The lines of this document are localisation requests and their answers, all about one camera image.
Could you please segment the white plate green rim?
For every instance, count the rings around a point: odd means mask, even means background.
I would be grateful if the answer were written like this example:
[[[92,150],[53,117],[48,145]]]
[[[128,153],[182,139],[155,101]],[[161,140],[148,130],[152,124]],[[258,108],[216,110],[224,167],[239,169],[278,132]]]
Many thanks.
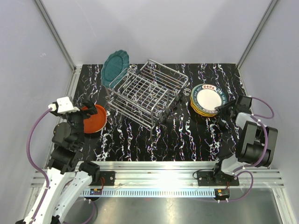
[[[197,109],[210,114],[217,114],[217,108],[228,102],[224,92],[211,84],[195,86],[191,92],[191,100]]]

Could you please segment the teal scalloped plate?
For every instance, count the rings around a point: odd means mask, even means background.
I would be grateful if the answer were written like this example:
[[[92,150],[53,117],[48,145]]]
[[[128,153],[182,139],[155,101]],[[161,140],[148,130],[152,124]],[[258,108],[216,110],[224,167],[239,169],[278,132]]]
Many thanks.
[[[129,68],[129,55],[124,50],[112,53],[101,69],[101,83],[104,87],[114,86],[126,75]]]

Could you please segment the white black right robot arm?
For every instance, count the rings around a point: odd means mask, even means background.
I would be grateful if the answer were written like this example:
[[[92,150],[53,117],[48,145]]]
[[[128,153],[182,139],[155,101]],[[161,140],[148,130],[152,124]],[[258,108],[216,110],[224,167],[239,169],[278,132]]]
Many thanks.
[[[270,116],[254,114],[251,111],[252,100],[264,103],[271,111]],[[242,171],[251,167],[268,167],[274,157],[278,130],[266,126],[261,118],[272,119],[275,116],[272,107],[252,96],[239,95],[237,99],[217,107],[219,114],[233,119],[241,128],[241,136],[235,146],[235,154],[219,160],[210,175],[216,185],[224,185],[235,181]]]

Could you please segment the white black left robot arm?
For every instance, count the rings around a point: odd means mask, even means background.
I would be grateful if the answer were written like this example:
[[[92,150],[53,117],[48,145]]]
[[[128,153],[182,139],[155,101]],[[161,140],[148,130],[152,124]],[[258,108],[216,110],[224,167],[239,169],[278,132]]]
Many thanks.
[[[45,181],[30,212],[18,223],[62,224],[83,190],[100,182],[99,165],[90,161],[79,162],[85,140],[84,120],[97,114],[91,100],[84,101],[83,105],[85,110],[74,106],[71,97],[58,98],[33,124],[26,143],[26,154],[30,164],[44,176]],[[30,143],[36,126],[48,113],[65,121],[53,130],[54,150],[44,171],[33,162]]]

